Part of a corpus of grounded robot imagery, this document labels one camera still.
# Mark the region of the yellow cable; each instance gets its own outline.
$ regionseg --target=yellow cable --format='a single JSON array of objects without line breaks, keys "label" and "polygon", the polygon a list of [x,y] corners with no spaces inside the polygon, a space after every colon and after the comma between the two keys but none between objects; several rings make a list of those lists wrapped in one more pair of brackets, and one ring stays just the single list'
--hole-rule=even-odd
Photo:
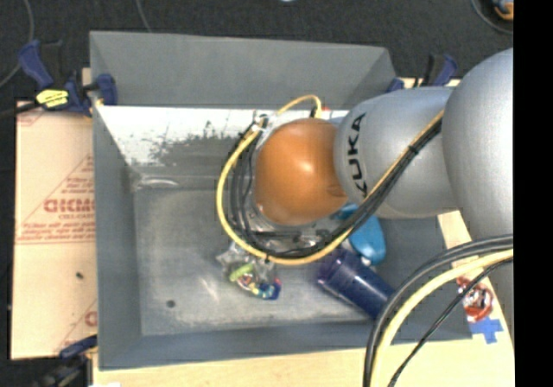
[{"label": "yellow cable", "polygon": [[301,102],[307,101],[307,100],[313,100],[315,102],[315,115],[314,115],[314,117],[320,118],[321,113],[322,113],[322,103],[321,103],[321,100],[319,99],[319,97],[317,97],[316,95],[313,95],[313,94],[303,95],[302,97],[298,97],[298,98],[293,99],[292,101],[290,101],[289,103],[287,103],[286,105],[281,107],[278,111],[276,111],[276,114],[281,115],[282,113],[286,112],[288,109],[290,109],[290,108],[292,108],[296,105],[299,105]]},{"label": "yellow cable", "polygon": [[420,301],[422,301],[424,298],[426,298],[428,295],[433,293],[436,289],[440,288],[443,284],[446,282],[452,281],[458,276],[462,276],[472,270],[482,268],[489,266],[491,264],[498,263],[500,261],[503,261],[507,258],[510,258],[513,256],[513,249],[509,249],[508,251],[501,251],[497,253],[493,253],[490,255],[487,255],[482,258],[475,259],[474,261],[471,261],[470,263],[465,263],[459,267],[455,267],[451,270],[448,270],[446,272],[443,272],[436,278],[430,280],[427,282],[424,286],[422,286],[417,292],[415,292],[406,302],[405,304],[397,311],[397,313],[394,315],[393,319],[390,321],[390,324],[385,329],[384,334],[382,335],[382,339],[380,340],[380,344],[378,345],[375,353],[374,358],[374,365],[373,370],[371,374],[371,380],[375,382],[375,384],[371,384],[371,387],[374,385],[374,387],[378,387],[380,380],[380,371],[381,371],[381,365],[382,365],[382,358],[383,353],[385,349],[390,346],[390,343],[392,342],[394,336],[397,333],[397,330],[401,327],[401,325],[404,323],[405,318],[410,314],[410,312],[418,305]]},{"label": "yellow cable", "polygon": [[[290,108],[292,108],[295,105],[298,105],[299,103],[306,101],[306,100],[314,100],[315,102],[315,117],[321,117],[322,113],[322,104],[319,98],[316,95],[304,95],[299,98],[296,98],[283,107],[281,107],[278,111],[276,111],[277,115],[280,115]],[[442,118],[444,111],[438,112],[438,114],[430,121],[427,126],[419,132],[419,134],[415,137],[415,139],[411,143],[416,143],[428,130],[430,126],[432,126],[436,121],[438,121],[440,118]],[[246,134],[245,139],[238,145],[238,147],[234,150],[234,152],[231,154],[229,159],[227,160],[225,166],[223,167],[223,170],[221,172],[221,175],[219,177],[219,182],[217,183],[217,191],[215,195],[215,201],[216,201],[216,207],[217,207],[217,214],[219,216],[219,221],[225,230],[225,233],[240,247],[242,247],[245,251],[248,251],[255,257],[260,258],[266,258],[273,263],[278,264],[284,264],[284,265],[301,265],[306,263],[312,263],[313,261],[316,261],[327,254],[329,254],[331,251],[336,249],[351,233],[353,230],[353,227],[348,228],[345,230],[341,235],[336,237],[332,240],[329,244],[327,244],[323,249],[320,251],[317,251],[313,255],[309,255],[308,257],[302,257],[302,258],[281,258],[281,257],[273,257],[270,254],[267,254],[265,252],[259,251],[249,243],[247,243],[244,239],[242,239],[230,226],[228,220],[226,219],[225,210],[223,207],[223,191],[225,188],[225,182],[226,179],[231,171],[231,169],[234,167],[236,161],[238,158],[242,155],[242,153],[246,150],[246,148],[253,143],[253,141],[257,138],[259,132],[261,130],[259,128],[252,129],[249,134]],[[387,176],[391,173],[391,171],[396,167],[396,165],[401,161],[401,159],[404,157],[404,155],[409,151],[409,148],[406,148],[404,152],[391,164],[391,166],[386,170],[386,172],[381,176],[380,180],[378,180],[377,184],[372,187],[371,192],[367,194],[365,199],[368,199],[374,194],[374,192],[378,189],[378,187],[382,184],[382,182],[387,178]]]}]

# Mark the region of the yellow tag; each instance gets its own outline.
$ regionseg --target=yellow tag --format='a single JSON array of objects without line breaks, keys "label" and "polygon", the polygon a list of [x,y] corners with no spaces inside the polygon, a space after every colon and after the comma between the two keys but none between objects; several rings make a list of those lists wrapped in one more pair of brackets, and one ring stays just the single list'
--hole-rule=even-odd
[{"label": "yellow tag", "polygon": [[36,96],[36,101],[46,107],[66,105],[69,101],[69,92],[57,89],[45,89]]}]

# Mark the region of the black floor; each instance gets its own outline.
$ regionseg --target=black floor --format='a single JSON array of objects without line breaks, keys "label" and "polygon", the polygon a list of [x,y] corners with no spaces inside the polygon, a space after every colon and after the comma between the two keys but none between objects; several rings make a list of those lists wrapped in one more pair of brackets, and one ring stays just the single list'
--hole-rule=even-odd
[{"label": "black floor", "polygon": [[[91,29],[146,31],[135,0],[28,0],[32,36],[59,41],[67,72],[88,64]],[[329,41],[383,46],[400,76],[417,76],[429,53],[447,53],[459,75],[513,45],[512,34],[483,21],[471,0],[140,0],[153,31],[283,40]],[[512,32],[487,3],[477,8],[496,26]],[[30,97],[34,82],[21,71],[10,77],[16,53],[29,39],[23,0],[0,0],[0,111],[14,98]],[[10,284],[14,203],[13,120],[0,121],[0,386],[27,385],[56,361],[9,361]]]}]

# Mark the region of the kuka logo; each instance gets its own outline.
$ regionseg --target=kuka logo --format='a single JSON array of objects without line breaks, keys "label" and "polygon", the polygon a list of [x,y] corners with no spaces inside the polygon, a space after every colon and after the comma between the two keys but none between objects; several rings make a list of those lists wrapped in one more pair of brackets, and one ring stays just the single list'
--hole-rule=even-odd
[{"label": "kuka logo", "polygon": [[361,165],[359,164],[359,151],[357,149],[357,141],[359,140],[359,131],[361,130],[361,121],[363,121],[363,118],[365,118],[365,113],[359,115],[352,122],[351,129],[353,133],[350,134],[350,136],[347,138],[347,144],[349,144],[349,149],[347,151],[347,161],[352,167],[353,183],[355,183],[355,187],[359,189],[365,197],[368,189],[365,178],[363,177],[363,170],[361,169]]}]

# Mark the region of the blue cup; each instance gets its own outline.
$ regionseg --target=blue cup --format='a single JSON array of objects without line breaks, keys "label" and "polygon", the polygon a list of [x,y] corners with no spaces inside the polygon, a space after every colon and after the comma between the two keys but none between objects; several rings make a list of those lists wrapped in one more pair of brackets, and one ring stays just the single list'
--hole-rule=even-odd
[{"label": "blue cup", "polygon": [[361,262],[351,251],[339,248],[328,254],[317,274],[317,282],[332,294],[378,316],[394,289]]}]

